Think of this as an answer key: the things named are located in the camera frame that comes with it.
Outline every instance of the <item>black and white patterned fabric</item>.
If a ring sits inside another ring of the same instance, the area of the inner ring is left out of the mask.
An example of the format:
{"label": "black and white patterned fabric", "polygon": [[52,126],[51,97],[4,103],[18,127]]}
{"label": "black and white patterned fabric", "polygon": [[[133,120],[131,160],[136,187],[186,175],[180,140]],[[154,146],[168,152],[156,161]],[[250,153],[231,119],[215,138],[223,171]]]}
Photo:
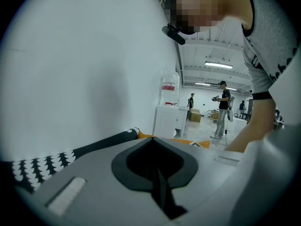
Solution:
{"label": "black and white patterned fabric", "polygon": [[1,167],[5,167],[9,171],[11,179],[16,186],[21,186],[33,193],[44,181],[51,178],[52,175],[61,171],[79,157],[96,150],[136,140],[138,132],[139,128],[129,129],[128,131],[69,152],[32,160],[1,162]]}

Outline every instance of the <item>floor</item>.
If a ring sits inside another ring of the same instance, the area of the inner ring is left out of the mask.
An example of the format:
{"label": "floor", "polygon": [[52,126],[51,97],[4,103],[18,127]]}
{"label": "floor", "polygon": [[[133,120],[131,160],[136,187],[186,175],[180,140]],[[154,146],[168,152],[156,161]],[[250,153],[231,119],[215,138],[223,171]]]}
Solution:
{"label": "floor", "polygon": [[[220,138],[211,138],[216,130],[216,123],[213,123],[212,119],[207,117],[202,117],[201,122],[194,122],[187,120],[185,125],[185,130],[183,137],[181,137],[181,131],[176,130],[177,134],[175,135],[175,139],[183,139],[190,140],[195,142],[201,141],[210,141],[210,148],[223,150],[226,148],[226,136]],[[227,132],[227,145],[229,145],[234,138],[237,136],[237,133]]]}

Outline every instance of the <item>gray t-shirt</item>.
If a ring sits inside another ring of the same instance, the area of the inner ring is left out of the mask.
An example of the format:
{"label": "gray t-shirt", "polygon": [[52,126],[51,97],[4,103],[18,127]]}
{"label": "gray t-shirt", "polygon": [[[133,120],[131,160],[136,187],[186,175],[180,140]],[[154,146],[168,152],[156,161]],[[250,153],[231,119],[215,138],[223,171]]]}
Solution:
{"label": "gray t-shirt", "polygon": [[297,50],[298,33],[275,0],[251,0],[253,26],[243,32],[243,56],[254,100],[271,98],[268,90]]}

